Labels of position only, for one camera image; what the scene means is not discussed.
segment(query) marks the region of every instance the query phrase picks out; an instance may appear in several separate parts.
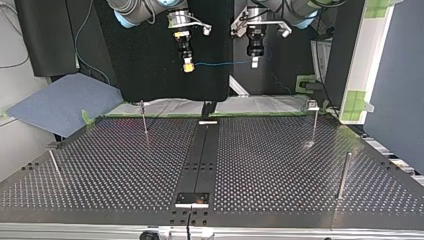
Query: metal post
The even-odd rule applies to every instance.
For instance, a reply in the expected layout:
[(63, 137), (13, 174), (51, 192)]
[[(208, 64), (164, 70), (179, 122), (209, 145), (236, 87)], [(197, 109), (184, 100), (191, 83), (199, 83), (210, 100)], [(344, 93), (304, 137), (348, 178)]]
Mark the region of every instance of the metal post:
[(51, 157), (51, 159), (53, 161), (54, 168), (56, 169), (56, 171), (59, 172), (59, 166), (57, 165), (56, 158), (54, 156), (53, 150), (49, 150), (49, 154), (50, 154), (50, 157)]
[(314, 132), (315, 132), (315, 129), (317, 128), (318, 112), (319, 112), (319, 109), (315, 111)]
[(340, 180), (339, 191), (337, 192), (337, 199), (343, 199), (343, 192), (346, 185), (347, 173), (349, 172), (349, 165), (350, 165), (351, 159), (352, 159), (352, 153), (348, 152), (346, 154), (346, 158), (345, 158), (345, 162), (343, 166), (343, 173)]

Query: light blue mat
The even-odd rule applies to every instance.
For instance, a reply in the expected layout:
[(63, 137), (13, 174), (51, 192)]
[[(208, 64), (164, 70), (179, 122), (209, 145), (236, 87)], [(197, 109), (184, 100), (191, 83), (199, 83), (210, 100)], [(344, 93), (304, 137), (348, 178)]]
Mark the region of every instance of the light blue mat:
[(90, 119), (106, 114), (123, 102), (121, 92), (80, 73), (68, 75), (7, 111), (23, 122), (69, 137)]

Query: black cable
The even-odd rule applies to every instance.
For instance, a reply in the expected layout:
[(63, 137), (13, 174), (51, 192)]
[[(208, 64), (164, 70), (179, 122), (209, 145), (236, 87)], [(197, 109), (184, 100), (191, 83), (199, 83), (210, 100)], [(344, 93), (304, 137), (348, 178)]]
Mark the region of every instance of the black cable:
[(290, 3), (287, 1), (287, 0), (284, 0), (284, 2), (285, 2), (285, 4), (286, 4), (286, 7), (287, 7), (287, 10), (289, 10), (289, 12), (293, 15), (293, 16), (295, 16), (297, 19), (300, 19), (300, 20), (307, 20), (307, 19), (314, 19), (314, 18), (316, 18), (316, 16), (313, 16), (313, 17), (305, 17), (305, 16), (301, 16), (301, 15), (299, 15), (295, 10), (294, 10), (294, 8), (293, 8), (293, 1), (290, 1)]
[[(322, 11), (320, 11), (319, 17), (318, 17), (318, 23), (317, 23), (317, 32), (318, 32), (318, 35), (319, 35), (319, 27), (321, 25), (321, 17), (322, 17)], [(320, 68), (320, 65), (321, 64), (319, 63), (319, 55), (318, 55), (318, 40), (315, 40), (315, 52), (316, 52), (315, 54), (317, 56), (318, 72), (319, 72), (319, 76), (320, 76), (320, 79), (321, 79), (321, 81), (319, 81), (319, 82), (322, 84), (322, 86), (324, 88), (324, 92), (325, 92), (325, 95), (327, 97), (328, 102), (330, 103), (330, 106), (333, 108), (334, 112), (336, 113), (337, 118), (340, 119), (339, 113), (334, 109), (335, 106), (334, 106), (333, 102), (330, 99), (330, 95), (328, 94), (327, 87), (322, 82), (323, 81), (323, 78), (322, 78), (322, 73), (321, 73), (321, 68)]]
[(29, 55), (27, 55), (27, 57), (25, 58), (25, 60), (23, 60), (22, 62), (20, 62), (20, 63), (17, 63), (17, 64), (13, 64), (13, 65), (6, 65), (6, 66), (0, 66), (0, 69), (8, 69), (8, 68), (15, 68), (15, 67), (19, 67), (19, 66), (22, 66), (22, 65), (24, 65), (26, 62), (28, 62), (28, 60), (29, 60)]
[(193, 208), (190, 208), (190, 214), (188, 215), (187, 225), (186, 225), (186, 231), (187, 231), (187, 240), (191, 240), (191, 233), (190, 233), (190, 220), (191, 220), (191, 211)]
[(253, 17), (250, 17), (250, 18), (244, 18), (244, 17), (241, 17), (241, 18), (240, 18), (240, 21), (250, 21), (250, 20), (252, 20), (252, 19), (255, 19), (255, 18), (257, 18), (257, 17), (260, 17), (260, 16), (262, 16), (262, 15), (264, 15), (264, 14), (267, 14), (267, 13), (269, 13), (269, 12), (271, 12), (271, 11), (270, 11), (269, 9), (267, 9), (267, 10), (265, 10), (265, 11), (263, 11), (263, 12), (259, 13), (258, 15), (253, 16)]
[(347, 0), (341, 0), (338, 2), (332, 1), (331, 4), (325, 4), (325, 3), (320, 3), (318, 0), (311, 0), (312, 3), (314, 3), (317, 6), (320, 6), (322, 8), (336, 8), (336, 7), (340, 7), (343, 4), (346, 3)]

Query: black panel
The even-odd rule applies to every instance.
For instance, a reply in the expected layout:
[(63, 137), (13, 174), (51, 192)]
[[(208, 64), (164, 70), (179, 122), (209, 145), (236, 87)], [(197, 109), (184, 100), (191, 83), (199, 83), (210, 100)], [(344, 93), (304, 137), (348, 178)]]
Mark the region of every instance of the black panel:
[[(231, 67), (199, 66), (185, 74), (177, 54), (175, 40), (167, 29), (166, 12), (157, 22), (125, 29), (116, 21), (106, 1), (96, 0), (97, 13), (124, 99), (138, 102), (157, 98), (188, 98), (223, 101), (228, 95)], [(193, 31), (195, 62), (231, 61), (229, 25), (233, 1), (190, 1), (190, 10), (202, 21), (213, 25), (211, 36)]]
[[(238, 0), (235, 15), (246, 6), (246, 1)], [(298, 75), (314, 74), (311, 43), (317, 33), (312, 27), (300, 30), (293, 28), (287, 38), (277, 34), (276, 26), (269, 26), (264, 40), (265, 57), (261, 58), (259, 68), (252, 69), (251, 64), (234, 66), (234, 78), (254, 95), (287, 95), (288, 87), (293, 93)], [(234, 39), (234, 61), (250, 61), (247, 55), (246, 36)]]
[(346, 1), (339, 7), (325, 85), (332, 103), (340, 107), (352, 63), (365, 0)]
[(75, 50), (64, 0), (16, 0), (23, 37), (34, 75), (77, 72)]
[[(84, 19), (86, 18), (90, 3), (91, 1), (66, 0), (73, 36), (76, 36)], [(87, 63), (103, 71), (108, 76), (112, 85), (116, 83), (115, 72), (113, 71), (106, 42), (103, 38), (100, 22), (94, 7), (84, 29), (81, 30), (78, 37), (78, 52)], [(84, 74), (105, 82), (105, 79), (101, 74), (87, 66), (84, 66), (81, 62), (80, 64), (82, 65), (81, 69)]]

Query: white cable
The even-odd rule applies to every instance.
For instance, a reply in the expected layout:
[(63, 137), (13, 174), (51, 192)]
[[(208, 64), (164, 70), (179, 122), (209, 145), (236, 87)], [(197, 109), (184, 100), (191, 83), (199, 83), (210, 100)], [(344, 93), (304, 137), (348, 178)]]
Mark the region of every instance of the white cable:
[(207, 25), (204, 22), (200, 21), (198, 18), (195, 18), (195, 17), (187, 15), (187, 14), (178, 14), (178, 15), (175, 15), (175, 16), (177, 16), (177, 17), (188, 17), (188, 18), (193, 19), (194, 21), (196, 21), (196, 22), (198, 22), (202, 25)]

